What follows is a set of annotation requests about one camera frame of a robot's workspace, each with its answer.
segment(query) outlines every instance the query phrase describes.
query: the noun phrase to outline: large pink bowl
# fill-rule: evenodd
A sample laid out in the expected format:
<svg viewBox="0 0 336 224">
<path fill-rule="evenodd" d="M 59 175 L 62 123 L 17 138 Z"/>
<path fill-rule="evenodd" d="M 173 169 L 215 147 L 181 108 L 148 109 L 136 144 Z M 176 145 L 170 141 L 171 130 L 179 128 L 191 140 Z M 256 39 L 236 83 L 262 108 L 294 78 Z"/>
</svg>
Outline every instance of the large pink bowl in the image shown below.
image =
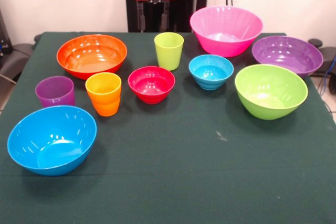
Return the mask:
<svg viewBox="0 0 336 224">
<path fill-rule="evenodd" d="M 191 28 L 209 54 L 233 57 L 244 52 L 260 35 L 263 22 L 249 12 L 233 6 L 209 6 L 190 18 Z"/>
</svg>

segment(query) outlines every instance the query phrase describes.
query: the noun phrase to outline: blue bowl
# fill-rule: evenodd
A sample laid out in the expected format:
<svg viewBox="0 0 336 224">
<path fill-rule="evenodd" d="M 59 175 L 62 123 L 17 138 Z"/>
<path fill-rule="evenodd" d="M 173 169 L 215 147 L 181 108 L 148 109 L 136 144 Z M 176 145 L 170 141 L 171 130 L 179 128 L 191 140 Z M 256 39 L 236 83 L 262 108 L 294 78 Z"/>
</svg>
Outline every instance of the blue bowl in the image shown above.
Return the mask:
<svg viewBox="0 0 336 224">
<path fill-rule="evenodd" d="M 93 117 L 78 107 L 47 107 L 23 118 L 11 131 L 11 158 L 27 170 L 58 176 L 74 170 L 88 156 L 97 135 Z"/>
<path fill-rule="evenodd" d="M 189 71 L 205 90 L 215 90 L 233 74 L 232 63 L 218 55 L 200 55 L 189 63 Z"/>
</svg>

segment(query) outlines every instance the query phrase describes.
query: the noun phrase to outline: purple cup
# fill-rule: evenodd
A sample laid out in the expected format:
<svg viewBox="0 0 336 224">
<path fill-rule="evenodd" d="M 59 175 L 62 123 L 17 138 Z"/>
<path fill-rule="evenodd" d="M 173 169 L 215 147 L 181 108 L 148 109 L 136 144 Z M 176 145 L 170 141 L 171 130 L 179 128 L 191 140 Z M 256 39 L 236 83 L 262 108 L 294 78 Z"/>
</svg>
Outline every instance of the purple cup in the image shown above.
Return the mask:
<svg viewBox="0 0 336 224">
<path fill-rule="evenodd" d="M 323 55 L 315 46 L 287 36 L 269 36 L 258 40 L 252 47 L 252 54 L 261 64 L 287 68 L 302 78 L 323 64 Z"/>
<path fill-rule="evenodd" d="M 41 81 L 35 94 L 43 107 L 75 105 L 73 82 L 64 76 L 52 76 Z"/>
</svg>

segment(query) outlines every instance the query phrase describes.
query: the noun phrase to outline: floor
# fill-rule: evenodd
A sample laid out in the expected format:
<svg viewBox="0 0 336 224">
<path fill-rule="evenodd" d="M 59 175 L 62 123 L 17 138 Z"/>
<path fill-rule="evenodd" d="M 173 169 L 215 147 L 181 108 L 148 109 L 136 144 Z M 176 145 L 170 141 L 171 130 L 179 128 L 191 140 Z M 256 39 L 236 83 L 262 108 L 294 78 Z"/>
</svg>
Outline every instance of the floor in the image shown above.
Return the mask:
<svg viewBox="0 0 336 224">
<path fill-rule="evenodd" d="M 317 88 L 322 78 L 312 77 L 311 79 L 312 79 L 315 87 Z M 326 91 L 322 96 L 322 100 L 329 106 L 331 112 L 335 112 L 335 113 L 332 113 L 332 116 L 333 116 L 333 119 L 336 123 L 336 95 L 331 95 L 329 93 L 328 82 L 329 82 L 329 79 L 327 80 L 327 88 L 325 89 Z M 0 92 L 0 114 L 3 111 L 8 99 L 11 96 L 11 93 L 14 89 L 15 89 L 15 85 L 8 84 L 3 90 L 1 90 L 1 92 Z"/>
</svg>

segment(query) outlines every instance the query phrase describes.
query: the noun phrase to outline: red bowl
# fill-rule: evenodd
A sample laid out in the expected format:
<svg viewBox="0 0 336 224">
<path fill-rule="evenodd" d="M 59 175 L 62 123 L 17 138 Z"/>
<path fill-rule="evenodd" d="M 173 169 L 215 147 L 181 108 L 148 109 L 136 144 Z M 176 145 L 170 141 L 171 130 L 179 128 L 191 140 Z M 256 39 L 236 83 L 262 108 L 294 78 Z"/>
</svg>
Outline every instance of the red bowl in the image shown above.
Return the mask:
<svg viewBox="0 0 336 224">
<path fill-rule="evenodd" d="M 127 55 L 126 45 L 108 35 L 85 35 L 69 40 L 57 51 L 57 62 L 73 76 L 86 80 L 100 72 L 116 72 Z"/>
<path fill-rule="evenodd" d="M 160 67 L 138 68 L 128 77 L 128 85 L 147 104 L 157 104 L 167 97 L 175 85 L 174 75 Z"/>
</svg>

